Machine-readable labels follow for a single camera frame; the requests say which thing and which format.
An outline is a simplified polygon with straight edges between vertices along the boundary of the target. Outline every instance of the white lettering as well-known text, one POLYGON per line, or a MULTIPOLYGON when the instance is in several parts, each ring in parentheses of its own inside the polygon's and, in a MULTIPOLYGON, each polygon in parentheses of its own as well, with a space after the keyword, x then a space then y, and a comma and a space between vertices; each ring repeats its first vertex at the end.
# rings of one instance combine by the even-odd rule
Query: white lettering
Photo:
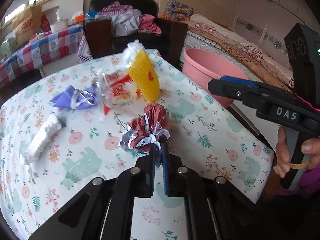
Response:
POLYGON ((277 115, 280 115, 282 113, 282 108, 281 107, 278 107, 277 109, 277 115))
POLYGON ((293 113, 291 119, 296 120, 296 118, 297 118, 297 113, 293 113))
POLYGON ((289 118, 289 110, 287 110, 283 117, 289 118))

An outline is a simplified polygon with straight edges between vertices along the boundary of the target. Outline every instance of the green box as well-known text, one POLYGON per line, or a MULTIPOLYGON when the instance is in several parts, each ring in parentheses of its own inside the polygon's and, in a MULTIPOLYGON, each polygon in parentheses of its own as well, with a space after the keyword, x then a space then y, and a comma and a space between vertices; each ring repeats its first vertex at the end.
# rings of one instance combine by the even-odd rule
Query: green box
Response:
POLYGON ((17 43, 14 37, 2 42, 0 46, 0 60, 10 57, 17 50, 17 43))

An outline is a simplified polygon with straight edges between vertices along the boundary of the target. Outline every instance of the hand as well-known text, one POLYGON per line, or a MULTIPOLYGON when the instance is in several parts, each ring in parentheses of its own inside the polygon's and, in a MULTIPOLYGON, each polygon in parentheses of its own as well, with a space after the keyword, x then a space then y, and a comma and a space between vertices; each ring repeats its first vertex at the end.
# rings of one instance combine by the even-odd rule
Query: hand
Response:
MULTIPOLYGON (((286 134, 282 126, 278 130, 278 143, 276 145, 277 165, 276 170, 281 178, 290 170, 289 150, 286 143, 286 134)), ((310 162, 306 167, 307 170, 314 169, 320 162, 320 138, 311 138, 301 145, 303 154, 310 154, 310 162)))

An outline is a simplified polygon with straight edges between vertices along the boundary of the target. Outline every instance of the black device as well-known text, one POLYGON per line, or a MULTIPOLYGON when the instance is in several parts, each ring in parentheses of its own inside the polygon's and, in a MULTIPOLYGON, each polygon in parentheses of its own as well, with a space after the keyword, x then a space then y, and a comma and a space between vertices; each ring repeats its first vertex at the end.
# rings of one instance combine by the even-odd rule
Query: black device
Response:
MULTIPOLYGON (((306 163, 301 144, 320 135, 320 37, 301 24, 296 24, 284 38, 293 69, 294 93, 280 88, 233 77, 222 77, 208 83, 210 93, 241 100, 255 108, 256 116, 283 125, 287 133, 290 163, 306 163)), ((305 169, 290 169, 281 185, 295 189, 305 169)))
MULTIPOLYGON (((188 240, 287 239, 266 210, 254 205, 224 177, 202 178, 182 165, 180 157, 161 144, 164 189, 168 197, 183 197, 188 240), (265 230, 266 225, 276 230, 265 230)), ((94 178, 49 218, 29 240, 129 240, 135 197, 153 195, 155 155, 140 157, 118 178, 94 178)))

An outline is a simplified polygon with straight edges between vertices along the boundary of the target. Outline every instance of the white pot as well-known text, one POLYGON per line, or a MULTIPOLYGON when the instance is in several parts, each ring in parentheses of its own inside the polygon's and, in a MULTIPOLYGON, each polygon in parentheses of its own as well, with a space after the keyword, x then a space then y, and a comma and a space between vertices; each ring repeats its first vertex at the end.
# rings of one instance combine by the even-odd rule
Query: white pot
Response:
POLYGON ((51 28, 52 33, 55 33, 55 32, 58 32, 58 31, 61 31, 63 29, 68 28, 68 22, 69 22, 69 20, 65 19, 65 20, 62 20, 59 22, 55 22, 54 24, 51 24, 50 28, 51 28))

